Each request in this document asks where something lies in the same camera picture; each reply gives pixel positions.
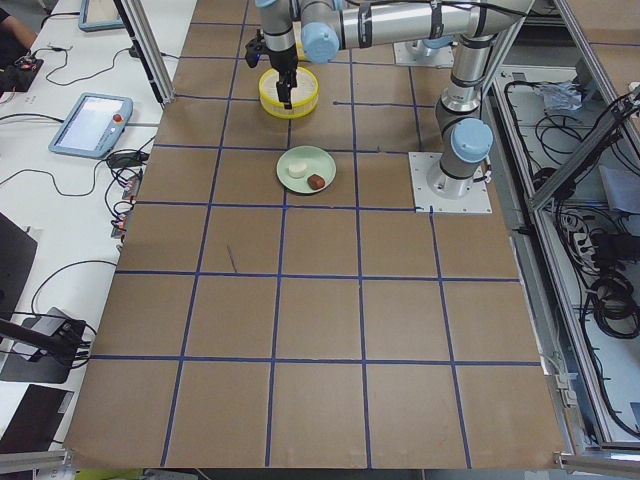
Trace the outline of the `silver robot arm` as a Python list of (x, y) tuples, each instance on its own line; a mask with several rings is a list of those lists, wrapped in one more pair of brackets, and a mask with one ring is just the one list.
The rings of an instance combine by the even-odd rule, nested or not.
[(436, 106), (443, 153), (426, 174), (438, 196), (460, 199), (471, 190), (474, 174), (487, 159), (493, 142), (479, 119), (480, 86), (501, 14), (487, 1), (356, 2), (344, 8), (338, 1), (292, 1), (291, 21), (301, 22), (304, 51), (310, 61), (326, 63), (340, 50), (368, 49), (404, 41), (433, 48), (445, 37), (459, 46), (450, 80)]
[(324, 64), (347, 48), (341, 1), (256, 1), (261, 33), (259, 54), (269, 57), (278, 72), (276, 91), (284, 108), (291, 110), (297, 87), (298, 53), (293, 23), (301, 22), (301, 44), (306, 58)]

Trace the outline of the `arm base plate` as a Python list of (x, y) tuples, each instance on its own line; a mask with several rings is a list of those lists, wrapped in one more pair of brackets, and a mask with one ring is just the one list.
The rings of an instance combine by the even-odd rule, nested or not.
[(418, 213), (492, 213), (487, 182), (482, 168), (463, 180), (452, 179), (440, 169), (439, 152), (408, 154), (414, 209)]

